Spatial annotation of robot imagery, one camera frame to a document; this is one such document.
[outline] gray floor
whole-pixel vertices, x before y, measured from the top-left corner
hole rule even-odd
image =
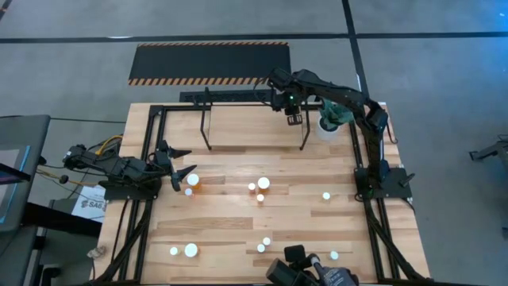
[[[508,30],[507,1],[350,3],[358,33]],[[0,38],[345,32],[338,0],[13,0],[0,21]],[[293,70],[308,68],[357,87],[348,40],[289,42]],[[417,174],[411,185],[432,276],[506,285],[508,242],[501,227],[508,225],[508,179],[495,158],[473,163],[468,151],[508,133],[508,38],[359,44],[371,96],[390,107],[402,160]],[[131,102],[176,101],[180,91],[203,88],[129,87],[136,45],[0,44],[0,116],[124,121]],[[70,145],[89,145],[122,129],[122,124],[53,120],[44,155],[59,164]],[[40,178],[34,185],[36,203],[69,195]]]

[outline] wooden plank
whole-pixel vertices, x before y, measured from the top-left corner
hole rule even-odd
[[[213,106],[212,146],[299,147],[302,127],[289,126],[286,116],[266,106]]]
[[[136,103],[131,106],[122,156],[140,156],[149,105]],[[227,107],[222,108],[228,110],[226,113],[245,112],[245,106],[225,105]],[[281,129],[288,127],[283,114],[261,105],[252,107],[270,114],[273,125],[280,124]],[[323,142],[314,135],[317,118],[317,111],[311,111],[310,136],[302,151],[294,146],[262,145],[215,146],[209,151],[199,132],[201,112],[168,113],[164,138],[174,148],[192,150],[191,154],[174,160],[175,167],[197,164],[195,172],[202,178],[202,187],[194,192],[194,198],[189,198],[182,192],[173,191],[168,178],[163,178],[163,187],[152,210],[141,283],[268,283],[264,276],[267,267],[273,259],[284,258],[284,247],[297,244],[303,244],[307,253],[317,253],[326,266],[348,267],[362,283],[375,282],[364,207],[354,200],[356,185],[352,170],[356,162],[349,127],[342,126],[337,138]],[[229,123],[224,123],[223,130],[229,130]],[[152,149],[157,126],[158,119],[152,134]],[[295,141],[297,146],[302,142],[299,130]],[[263,135],[264,131],[255,130],[255,133]],[[290,135],[276,134],[282,142]],[[390,143],[385,135],[387,158],[391,164],[398,164],[397,145]],[[364,152],[363,137],[360,135],[359,139]],[[271,188],[265,192],[264,203],[259,205],[255,196],[248,193],[247,184],[256,182],[261,176],[270,179]],[[321,198],[323,191],[332,195],[330,201]],[[400,199],[386,199],[385,204],[394,243],[420,274],[428,276],[414,213]],[[98,243],[107,249],[113,247],[122,207],[123,202],[112,202],[107,207]],[[130,204],[121,227],[117,252],[124,243],[129,211]],[[272,244],[265,253],[257,253],[256,246],[265,237],[271,238]],[[187,258],[182,253],[172,257],[169,254],[171,247],[183,250],[190,242],[199,247],[197,257]],[[338,261],[327,258],[331,250],[339,252]],[[129,260],[128,277],[133,276],[136,254],[135,247]],[[110,255],[108,252],[95,261],[98,275],[110,263]],[[389,264],[384,252],[382,258],[388,274]]]

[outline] wooden table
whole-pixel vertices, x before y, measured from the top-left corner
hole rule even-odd
[[[131,105],[122,156],[141,155],[150,105]],[[277,115],[285,122],[283,114]],[[195,172],[203,185],[190,199],[183,192],[173,191],[169,182],[164,181],[152,210],[141,283],[267,283],[267,267],[275,258],[283,260],[284,247],[297,244],[303,244],[307,253],[317,253],[324,265],[350,268],[362,283],[376,282],[364,206],[353,198],[356,186],[352,170],[356,162],[349,127],[342,126],[336,140],[323,142],[314,135],[317,117],[317,111],[310,111],[311,132],[302,151],[298,147],[223,146],[210,152],[199,133],[200,111],[169,112],[164,132],[168,144],[176,149],[192,149],[191,154],[174,160],[174,164],[178,168],[197,164]],[[364,142],[359,129],[358,133],[359,141]],[[362,153],[365,163],[364,145]],[[390,143],[387,135],[385,153],[390,164],[401,163],[397,146]],[[247,184],[261,176],[270,179],[271,188],[264,204],[258,205],[255,196],[248,193]],[[321,198],[324,191],[332,195],[329,202]],[[99,245],[108,249],[114,243],[123,203],[110,203],[106,210]],[[386,199],[386,205],[394,243],[420,274],[428,276],[413,211],[401,199]],[[127,206],[119,248],[125,237],[129,210]],[[256,246],[264,237],[270,237],[272,244],[265,253],[257,253]],[[172,246],[183,250],[189,242],[198,245],[197,257],[170,256]],[[385,276],[389,276],[386,251],[383,243],[379,243]],[[338,261],[327,258],[331,250],[340,254]],[[135,245],[128,278],[133,276],[136,253]],[[109,263],[110,252],[97,259],[98,274]]]

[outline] white pot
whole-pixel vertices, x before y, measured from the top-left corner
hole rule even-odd
[[[319,137],[319,139],[321,139],[323,141],[331,141],[331,140],[337,138],[337,134],[339,133],[339,129],[341,127],[339,126],[339,128],[337,128],[334,131],[326,131],[321,127],[321,124],[319,124],[320,121],[321,121],[321,115],[319,115],[319,118],[317,119],[317,126],[316,126],[317,137]]]

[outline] potted plant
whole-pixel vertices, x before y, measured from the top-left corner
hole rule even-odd
[[[316,134],[324,141],[331,141],[337,137],[341,125],[354,120],[352,112],[341,104],[328,99],[323,100],[323,107],[319,110],[321,116],[317,121]]]

